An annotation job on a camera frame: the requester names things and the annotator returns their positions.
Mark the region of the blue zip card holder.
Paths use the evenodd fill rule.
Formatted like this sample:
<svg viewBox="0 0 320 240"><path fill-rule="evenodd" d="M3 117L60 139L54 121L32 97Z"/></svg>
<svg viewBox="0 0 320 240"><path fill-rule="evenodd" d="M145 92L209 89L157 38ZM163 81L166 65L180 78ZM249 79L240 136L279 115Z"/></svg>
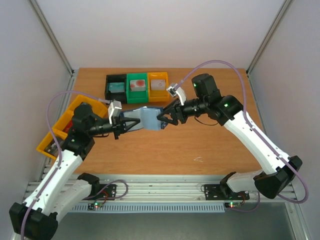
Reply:
<svg viewBox="0 0 320 240"><path fill-rule="evenodd" d="M131 127L128 132L146 129L150 131L164 130L168 123L160 121L157 116L163 112L162 107L143 106L140 108L125 110L120 113L121 117L140 119L140 123Z"/></svg>

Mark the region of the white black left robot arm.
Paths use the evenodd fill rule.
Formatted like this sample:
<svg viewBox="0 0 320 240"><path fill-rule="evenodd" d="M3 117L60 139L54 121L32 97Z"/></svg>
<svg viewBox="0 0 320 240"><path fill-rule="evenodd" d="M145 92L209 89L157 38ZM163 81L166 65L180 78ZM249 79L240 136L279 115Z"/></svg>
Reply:
<svg viewBox="0 0 320 240"><path fill-rule="evenodd" d="M94 137L113 133L115 139L140 123L140 119L120 115L121 103L109 105L108 118L96 115L92 106L81 103L73 112L72 126L63 145L57 145L58 157L45 178L23 203L14 203L9 216L21 239L50 240L60 221L81 200L96 199L101 193L100 179L83 173L64 193L62 189L72 173L95 144Z"/></svg>

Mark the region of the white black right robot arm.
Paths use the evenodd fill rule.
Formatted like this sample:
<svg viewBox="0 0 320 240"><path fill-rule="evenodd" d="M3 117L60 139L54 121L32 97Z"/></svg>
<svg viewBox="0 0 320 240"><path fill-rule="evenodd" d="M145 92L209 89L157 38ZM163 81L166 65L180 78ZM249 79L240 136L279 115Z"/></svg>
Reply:
<svg viewBox="0 0 320 240"><path fill-rule="evenodd" d="M219 183L221 194L229 199L242 191L258 191L274 199L294 179L302 160L296 155L289 156L272 143L234 96L222 96L213 76L199 74L191 82L196 98L187 100L179 89L179 98L165 107L157 119L176 126L186 123L189 117L206 114L217 121L240 140L261 166L257 171L233 171L226 175Z"/></svg>

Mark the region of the grey white card stack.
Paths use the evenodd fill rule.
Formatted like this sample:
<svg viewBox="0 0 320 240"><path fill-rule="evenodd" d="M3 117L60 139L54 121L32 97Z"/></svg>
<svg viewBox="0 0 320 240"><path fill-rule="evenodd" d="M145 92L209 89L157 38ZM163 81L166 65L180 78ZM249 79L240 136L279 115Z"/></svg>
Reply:
<svg viewBox="0 0 320 240"><path fill-rule="evenodd" d="M166 89L166 80L165 79L151 79L150 80L150 89L152 91L164 91Z"/></svg>

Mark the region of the yellow bin with blue cards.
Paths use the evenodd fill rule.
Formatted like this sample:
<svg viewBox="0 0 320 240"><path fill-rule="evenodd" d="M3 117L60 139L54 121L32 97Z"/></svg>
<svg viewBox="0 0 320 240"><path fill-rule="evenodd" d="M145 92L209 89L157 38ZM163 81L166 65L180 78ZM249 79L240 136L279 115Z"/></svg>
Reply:
<svg viewBox="0 0 320 240"><path fill-rule="evenodd" d="M74 115L74 110L76 107L78 107L80 104L85 103L89 104L92 107L93 113L98 115L99 117L103 118L108 113L107 106L98 100L95 100L93 98L89 98L85 95L77 95L77 97L69 104L66 114L71 119L71 117Z"/></svg>

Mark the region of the teal card stack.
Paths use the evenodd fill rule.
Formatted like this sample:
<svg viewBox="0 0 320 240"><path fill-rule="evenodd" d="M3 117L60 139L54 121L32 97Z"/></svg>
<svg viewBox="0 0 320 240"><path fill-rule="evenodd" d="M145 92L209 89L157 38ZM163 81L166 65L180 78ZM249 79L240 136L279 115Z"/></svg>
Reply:
<svg viewBox="0 0 320 240"><path fill-rule="evenodd" d="M125 83L124 82L110 82L108 84L107 90L110 93L124 93Z"/></svg>

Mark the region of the red white card stack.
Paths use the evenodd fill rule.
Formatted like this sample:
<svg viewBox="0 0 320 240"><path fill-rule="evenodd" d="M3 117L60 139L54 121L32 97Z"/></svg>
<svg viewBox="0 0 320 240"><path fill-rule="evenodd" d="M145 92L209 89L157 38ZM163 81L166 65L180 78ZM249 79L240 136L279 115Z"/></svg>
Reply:
<svg viewBox="0 0 320 240"><path fill-rule="evenodd" d="M144 92L146 88L146 81L144 79L133 79L129 81L130 90L132 92Z"/></svg>

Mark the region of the yellow bin with red cards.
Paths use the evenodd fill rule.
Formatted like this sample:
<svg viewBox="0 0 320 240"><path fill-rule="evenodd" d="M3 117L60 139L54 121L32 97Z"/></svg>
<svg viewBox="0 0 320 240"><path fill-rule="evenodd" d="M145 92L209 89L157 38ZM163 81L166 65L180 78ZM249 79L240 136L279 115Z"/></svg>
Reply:
<svg viewBox="0 0 320 240"><path fill-rule="evenodd" d="M66 110L63 113L63 115L58 119L58 121L54 124L54 126L52 127L52 130L56 137L59 137L62 140L66 139L68 134L63 132L63 129L69 123L69 121L72 121L73 115L74 115L73 111Z"/></svg>

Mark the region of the dark card stack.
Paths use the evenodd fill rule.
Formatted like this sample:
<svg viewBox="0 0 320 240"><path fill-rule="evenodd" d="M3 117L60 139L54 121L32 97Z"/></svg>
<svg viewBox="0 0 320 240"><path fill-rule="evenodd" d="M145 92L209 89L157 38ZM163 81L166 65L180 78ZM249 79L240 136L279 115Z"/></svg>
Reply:
<svg viewBox="0 0 320 240"><path fill-rule="evenodd" d="M52 140L45 148L44 152L48 153L54 157L57 157L59 154L57 144L55 143L54 140Z"/></svg>

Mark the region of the yellow bin at table back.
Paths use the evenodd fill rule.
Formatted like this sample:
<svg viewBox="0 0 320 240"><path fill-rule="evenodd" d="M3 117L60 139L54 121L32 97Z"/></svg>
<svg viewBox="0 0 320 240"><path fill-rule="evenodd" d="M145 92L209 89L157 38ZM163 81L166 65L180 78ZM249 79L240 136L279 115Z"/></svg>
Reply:
<svg viewBox="0 0 320 240"><path fill-rule="evenodd" d="M167 72L148 72L148 101L155 102L168 102L170 94L167 92L169 86L169 78Z"/></svg>

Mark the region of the black bin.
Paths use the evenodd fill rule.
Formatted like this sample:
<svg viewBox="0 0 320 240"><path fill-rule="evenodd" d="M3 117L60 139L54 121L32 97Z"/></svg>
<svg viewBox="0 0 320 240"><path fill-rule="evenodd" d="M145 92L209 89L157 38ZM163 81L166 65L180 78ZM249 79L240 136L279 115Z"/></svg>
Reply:
<svg viewBox="0 0 320 240"><path fill-rule="evenodd" d="M106 100L120 101L127 103L127 75L108 74L105 78L104 97Z"/></svg>

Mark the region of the green bin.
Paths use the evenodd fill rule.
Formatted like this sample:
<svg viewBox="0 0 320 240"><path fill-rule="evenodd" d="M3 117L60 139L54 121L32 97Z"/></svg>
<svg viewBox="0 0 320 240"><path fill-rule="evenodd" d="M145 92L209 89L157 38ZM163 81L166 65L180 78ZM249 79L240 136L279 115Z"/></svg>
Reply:
<svg viewBox="0 0 320 240"><path fill-rule="evenodd" d="M143 73L128 73L126 75L126 97L128 104L147 103L148 95L148 75Z"/></svg>

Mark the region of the left small circuit board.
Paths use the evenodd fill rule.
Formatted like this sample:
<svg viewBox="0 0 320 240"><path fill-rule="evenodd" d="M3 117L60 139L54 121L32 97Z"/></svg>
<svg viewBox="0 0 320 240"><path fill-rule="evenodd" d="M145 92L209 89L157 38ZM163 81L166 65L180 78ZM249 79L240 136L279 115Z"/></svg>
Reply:
<svg viewBox="0 0 320 240"><path fill-rule="evenodd" d="M95 211L95 210L97 210L97 209L102 208L103 206L104 206L104 204L101 203L101 202L89 203L89 204L87 205L87 209L88 209L89 211Z"/></svg>

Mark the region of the small circuit board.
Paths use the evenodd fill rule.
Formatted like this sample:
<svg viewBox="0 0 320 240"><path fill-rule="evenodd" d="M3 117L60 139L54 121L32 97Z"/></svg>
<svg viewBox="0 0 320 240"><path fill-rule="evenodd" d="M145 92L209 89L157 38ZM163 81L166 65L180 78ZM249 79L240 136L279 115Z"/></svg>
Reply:
<svg viewBox="0 0 320 240"><path fill-rule="evenodd" d="M239 208L242 206L241 202L225 202L224 206L229 209Z"/></svg>
<svg viewBox="0 0 320 240"><path fill-rule="evenodd" d="M89 203L89 204L87 205L87 209L88 209L89 211L95 211L95 210L97 210L97 209L102 208L103 206L104 206L104 204L101 203L101 202Z"/></svg>

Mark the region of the right small circuit board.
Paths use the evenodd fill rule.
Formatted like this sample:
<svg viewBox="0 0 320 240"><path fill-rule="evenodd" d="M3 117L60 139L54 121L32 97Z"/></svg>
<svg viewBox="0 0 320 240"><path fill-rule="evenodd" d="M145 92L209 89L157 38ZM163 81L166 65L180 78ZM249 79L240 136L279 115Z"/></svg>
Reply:
<svg viewBox="0 0 320 240"><path fill-rule="evenodd" d="M241 202L225 202L224 206L229 209L239 208L242 206Z"/></svg>

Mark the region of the aluminium rail base frame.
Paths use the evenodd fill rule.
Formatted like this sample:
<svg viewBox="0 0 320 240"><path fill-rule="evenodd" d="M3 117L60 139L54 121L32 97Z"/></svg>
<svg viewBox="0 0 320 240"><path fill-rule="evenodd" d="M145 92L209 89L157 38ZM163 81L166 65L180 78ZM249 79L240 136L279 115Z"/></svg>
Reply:
<svg viewBox="0 0 320 240"><path fill-rule="evenodd" d="M51 166L46 164L40 180L27 184L23 200L27 198L46 177ZM128 193L117 201L132 203L151 202L204 202L205 184L218 184L223 175L165 175L165 174L97 174L100 183L107 184L114 180L124 180L128 184ZM292 183L281 192L286 198L296 200L297 196Z"/></svg>

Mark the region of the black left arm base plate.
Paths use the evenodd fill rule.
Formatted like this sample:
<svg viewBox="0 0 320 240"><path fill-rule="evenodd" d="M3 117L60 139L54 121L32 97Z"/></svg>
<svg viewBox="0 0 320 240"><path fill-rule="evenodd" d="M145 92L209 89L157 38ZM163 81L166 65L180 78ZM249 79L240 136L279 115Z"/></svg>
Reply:
<svg viewBox="0 0 320 240"><path fill-rule="evenodd" d="M86 197L84 200L88 201L100 201L100 200L107 200L107 201L113 201L116 197L117 193L117 185L116 184L110 184L106 188L104 188L106 184L100 184L98 190L102 190L98 195L93 197Z"/></svg>

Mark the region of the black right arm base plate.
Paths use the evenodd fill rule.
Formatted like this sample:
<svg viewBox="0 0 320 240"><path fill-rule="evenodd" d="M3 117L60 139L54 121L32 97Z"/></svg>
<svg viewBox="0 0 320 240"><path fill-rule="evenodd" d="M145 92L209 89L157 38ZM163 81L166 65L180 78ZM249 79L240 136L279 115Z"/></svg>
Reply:
<svg viewBox="0 0 320 240"><path fill-rule="evenodd" d="M200 187L200 190L204 193L206 201L242 201L242 200L249 200L250 195L245 191L231 193L229 196L225 196L220 189L219 184L203 184Z"/></svg>

